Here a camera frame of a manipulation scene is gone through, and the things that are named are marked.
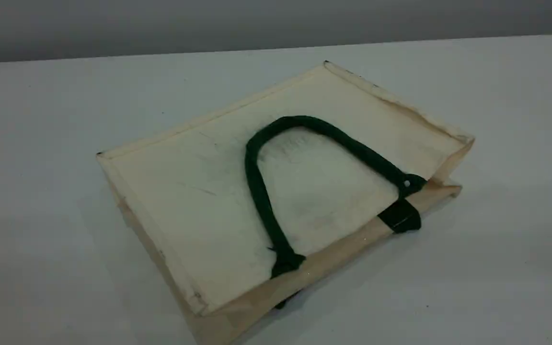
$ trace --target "cream bag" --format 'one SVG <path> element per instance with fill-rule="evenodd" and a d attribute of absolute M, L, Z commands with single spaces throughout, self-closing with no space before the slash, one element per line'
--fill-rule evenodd
<path fill-rule="evenodd" d="M 274 306 L 393 233 L 377 215 L 398 200 L 397 187 L 330 138 L 290 129 L 263 146 L 258 166 L 274 215 L 306 259 L 270 279 L 276 254 L 251 199 L 245 147 L 263 127 L 299 115 L 328 122 L 427 180 L 405 198 L 418 212 L 460 191 L 449 174 L 473 137 L 328 61 L 195 122 L 99 153 L 127 224 L 200 345 L 232 342 Z"/>

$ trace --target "white surface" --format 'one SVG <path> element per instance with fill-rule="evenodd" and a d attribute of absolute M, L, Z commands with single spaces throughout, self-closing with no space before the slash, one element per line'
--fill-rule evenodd
<path fill-rule="evenodd" d="M 94 154 L 324 59 L 477 136 L 460 198 L 248 344 L 552 344 L 552 36 L 0 65 L 0 343 L 192 344 Z"/>

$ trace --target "green rope handle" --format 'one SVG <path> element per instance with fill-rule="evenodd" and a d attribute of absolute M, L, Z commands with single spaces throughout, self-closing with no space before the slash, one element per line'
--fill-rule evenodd
<path fill-rule="evenodd" d="M 287 272 L 295 271 L 304 262 L 304 255 L 295 253 L 287 237 L 282 232 L 278 220 L 274 216 L 272 203 L 270 203 L 263 177 L 257 165 L 257 158 L 261 147 L 270 139 L 280 133 L 294 127 L 304 127 L 316 134 L 324 135 L 340 144 L 352 155 L 361 160 L 368 167 L 379 173 L 387 181 L 394 184 L 398 190 L 399 199 L 414 194 L 423 188 L 427 183 L 425 179 L 418 175 L 406 174 L 399 170 L 387 159 L 361 144 L 357 140 L 346 135 L 343 131 L 333 125 L 319 120 L 312 116 L 285 116 L 267 125 L 259 130 L 246 145 L 246 156 L 244 157 L 244 168 L 248 188 L 253 199 L 255 208 L 261 218 L 265 231 L 272 241 L 270 250 L 276 253 L 276 263 L 272 268 L 272 278 L 278 277 Z"/>

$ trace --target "stain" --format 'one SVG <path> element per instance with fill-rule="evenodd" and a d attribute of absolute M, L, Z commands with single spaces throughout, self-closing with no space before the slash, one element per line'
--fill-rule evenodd
<path fill-rule="evenodd" d="M 201 192 L 204 192 L 206 194 L 210 194 L 210 195 L 213 195 L 213 196 L 217 196 L 216 193 L 214 192 L 211 192 L 207 189 L 203 189 L 203 188 L 200 188 L 199 186 L 192 186 L 192 185 L 188 185 L 188 184 L 185 184 L 185 183 L 179 183 L 179 182 L 176 182 L 177 185 L 181 185 L 181 186 L 186 186 L 186 188 L 191 188 L 191 189 L 195 189 L 195 190 L 199 190 Z"/>

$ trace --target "gray wall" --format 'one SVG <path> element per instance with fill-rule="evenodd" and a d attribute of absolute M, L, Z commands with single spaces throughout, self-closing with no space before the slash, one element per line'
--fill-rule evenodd
<path fill-rule="evenodd" d="M 552 33 L 552 0 L 0 0 L 0 61 Z"/>

